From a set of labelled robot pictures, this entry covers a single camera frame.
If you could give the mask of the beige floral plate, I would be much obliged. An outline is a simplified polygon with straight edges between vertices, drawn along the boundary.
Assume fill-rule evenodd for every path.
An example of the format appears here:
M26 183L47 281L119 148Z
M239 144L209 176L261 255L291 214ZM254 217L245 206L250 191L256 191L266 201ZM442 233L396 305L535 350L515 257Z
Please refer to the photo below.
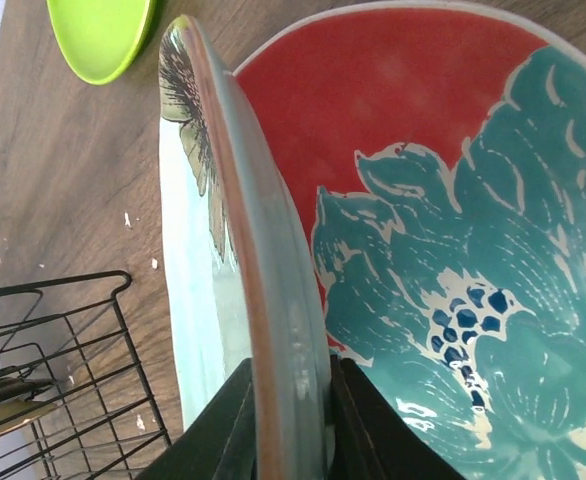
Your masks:
M55 411L56 403L9 400L0 403L0 436L11 433Z

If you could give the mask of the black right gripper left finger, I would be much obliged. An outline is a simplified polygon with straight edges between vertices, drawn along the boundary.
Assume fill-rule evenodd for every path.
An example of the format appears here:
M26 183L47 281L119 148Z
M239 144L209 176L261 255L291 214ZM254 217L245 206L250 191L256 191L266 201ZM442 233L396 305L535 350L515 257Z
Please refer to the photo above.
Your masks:
M184 434L140 479L211 480L256 477L252 364L244 359Z

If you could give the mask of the light teal flower plate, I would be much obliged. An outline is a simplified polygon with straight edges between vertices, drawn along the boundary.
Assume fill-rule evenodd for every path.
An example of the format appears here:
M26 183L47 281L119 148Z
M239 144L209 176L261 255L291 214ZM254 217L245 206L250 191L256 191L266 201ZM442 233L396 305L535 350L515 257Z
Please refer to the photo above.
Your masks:
M192 16L159 47L164 272L182 422L246 371L261 479L324 479L331 367L312 261L256 114Z

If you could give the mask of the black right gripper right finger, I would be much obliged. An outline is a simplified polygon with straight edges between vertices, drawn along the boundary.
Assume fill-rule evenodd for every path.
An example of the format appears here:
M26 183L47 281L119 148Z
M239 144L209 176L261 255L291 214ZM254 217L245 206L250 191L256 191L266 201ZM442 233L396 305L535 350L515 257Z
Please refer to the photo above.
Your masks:
M460 479L395 413L351 359L331 357L331 479Z

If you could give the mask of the red and teal plate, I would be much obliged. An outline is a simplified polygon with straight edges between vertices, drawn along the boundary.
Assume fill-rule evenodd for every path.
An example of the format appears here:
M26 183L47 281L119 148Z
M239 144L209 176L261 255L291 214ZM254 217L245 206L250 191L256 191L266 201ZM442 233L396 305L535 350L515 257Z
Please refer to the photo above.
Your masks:
M331 348L467 479L586 479L586 56L477 3L301 20L237 69Z

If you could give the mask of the lime green plate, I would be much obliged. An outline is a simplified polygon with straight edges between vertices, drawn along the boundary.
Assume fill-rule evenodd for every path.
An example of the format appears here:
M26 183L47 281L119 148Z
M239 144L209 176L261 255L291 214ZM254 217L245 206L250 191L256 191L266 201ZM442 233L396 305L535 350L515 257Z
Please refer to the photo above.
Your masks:
M149 31L153 0L48 0L59 49L77 77L105 85L132 64Z

